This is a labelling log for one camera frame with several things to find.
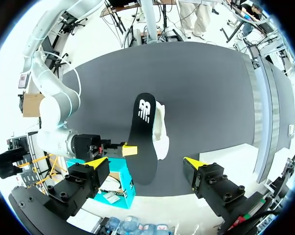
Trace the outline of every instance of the plastic bottle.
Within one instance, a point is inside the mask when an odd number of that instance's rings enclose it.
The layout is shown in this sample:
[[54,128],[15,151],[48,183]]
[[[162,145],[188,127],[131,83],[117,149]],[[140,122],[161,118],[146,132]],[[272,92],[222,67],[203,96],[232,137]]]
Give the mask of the plastic bottle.
[[110,217],[105,227],[110,231],[115,231],[118,228],[119,224],[120,224],[120,220],[118,220],[115,217]]
[[168,235],[168,225],[167,224],[158,224],[156,225],[155,235]]
[[140,235],[142,232],[143,232],[143,225],[139,224],[137,230],[134,231],[133,233],[130,233],[130,235]]
[[142,235],[155,235],[155,227],[154,224],[145,224],[143,226]]
[[126,235],[126,232],[123,230],[123,222],[120,224],[117,230],[117,235]]
[[125,232],[134,232],[138,228],[138,218],[134,216],[128,216],[123,222],[123,230]]

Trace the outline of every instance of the black tabletop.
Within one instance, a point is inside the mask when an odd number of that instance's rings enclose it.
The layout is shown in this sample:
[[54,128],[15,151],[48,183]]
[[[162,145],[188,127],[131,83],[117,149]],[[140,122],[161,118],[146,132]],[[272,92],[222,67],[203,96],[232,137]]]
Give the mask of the black tabletop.
[[[189,194],[183,157],[198,159],[200,152],[253,143],[248,70],[253,68],[247,55],[209,44],[176,42],[118,50],[77,67],[81,107],[68,125],[114,143],[127,141],[137,95],[152,94],[165,104],[170,148],[153,182],[136,185],[136,193]],[[63,81],[77,91],[73,71]]]

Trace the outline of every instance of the black shoe insole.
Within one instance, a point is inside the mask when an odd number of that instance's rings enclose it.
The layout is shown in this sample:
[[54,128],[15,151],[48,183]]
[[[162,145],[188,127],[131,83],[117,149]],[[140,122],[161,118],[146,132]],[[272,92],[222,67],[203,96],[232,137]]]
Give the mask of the black shoe insole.
[[141,185],[150,184],[157,171],[157,155],[152,140],[155,112],[154,96],[149,93],[138,95],[128,140],[128,145],[138,147],[138,154],[127,156],[126,161],[133,181]]

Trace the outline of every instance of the office chair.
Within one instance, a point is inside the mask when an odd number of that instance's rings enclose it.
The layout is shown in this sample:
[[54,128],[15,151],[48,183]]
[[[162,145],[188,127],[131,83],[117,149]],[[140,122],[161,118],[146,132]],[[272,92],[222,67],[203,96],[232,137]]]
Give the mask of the office chair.
[[65,12],[62,17],[64,18],[61,23],[64,25],[62,26],[60,33],[70,33],[74,35],[74,29],[78,26],[85,27],[85,24],[81,24],[83,21],[87,21],[88,18],[84,18],[82,20],[78,20],[76,17],[73,17],[68,12]]
[[[56,51],[54,50],[54,48],[52,47],[51,43],[50,43],[50,40],[49,40],[49,37],[47,36],[44,41],[42,42],[42,48],[44,51],[47,51],[47,52],[51,52],[51,53],[54,53],[56,55],[60,55],[60,52],[59,51]],[[62,59],[65,58],[65,57],[68,57],[68,53],[65,53],[63,56],[62,56]],[[59,68],[62,66],[62,65],[65,65],[66,63],[63,62],[62,63],[62,59],[58,59],[58,57],[56,56],[53,56],[53,55],[47,55],[46,57],[46,60],[45,60],[45,64],[46,66],[51,70],[53,71],[53,73],[56,72],[56,75],[57,77],[59,78]]]

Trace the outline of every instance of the khaki pants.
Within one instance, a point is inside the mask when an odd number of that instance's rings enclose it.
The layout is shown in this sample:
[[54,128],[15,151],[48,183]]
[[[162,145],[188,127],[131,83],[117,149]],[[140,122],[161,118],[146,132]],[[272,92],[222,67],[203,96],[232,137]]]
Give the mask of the khaki pants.
[[[193,32],[196,36],[202,36],[211,22],[212,6],[180,2],[181,27],[186,34]],[[197,16],[195,25],[192,25],[193,15]]]

